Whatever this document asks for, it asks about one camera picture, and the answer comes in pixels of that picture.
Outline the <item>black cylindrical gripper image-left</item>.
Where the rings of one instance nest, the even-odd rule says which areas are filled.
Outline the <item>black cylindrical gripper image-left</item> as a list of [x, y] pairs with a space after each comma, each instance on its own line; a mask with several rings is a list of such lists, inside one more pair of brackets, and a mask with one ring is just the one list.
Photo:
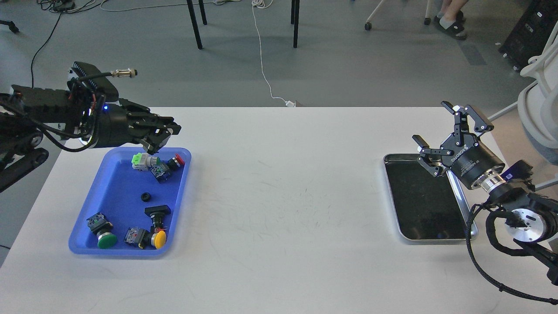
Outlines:
[[92, 148], [119, 147], [126, 143], [141, 145], [148, 154], [156, 154], [164, 147], [171, 134], [178, 134], [181, 126], [170, 116], [159, 116], [143, 105], [120, 99], [105, 103], [97, 118], [96, 141]]

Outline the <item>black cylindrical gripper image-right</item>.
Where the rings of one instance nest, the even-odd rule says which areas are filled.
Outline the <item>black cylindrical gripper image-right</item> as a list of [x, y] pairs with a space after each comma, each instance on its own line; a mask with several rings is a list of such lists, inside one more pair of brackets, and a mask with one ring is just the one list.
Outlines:
[[[488, 117], [473, 106], [454, 106], [448, 101], [441, 105], [454, 115], [453, 132], [438, 149], [429, 147], [420, 135], [413, 135], [418, 145], [417, 162], [434, 177], [450, 169], [470, 190], [479, 187], [476, 181], [487, 171], [502, 173], [505, 163], [480, 141], [482, 134], [494, 129]], [[473, 131], [469, 130], [468, 118], [474, 121]]]

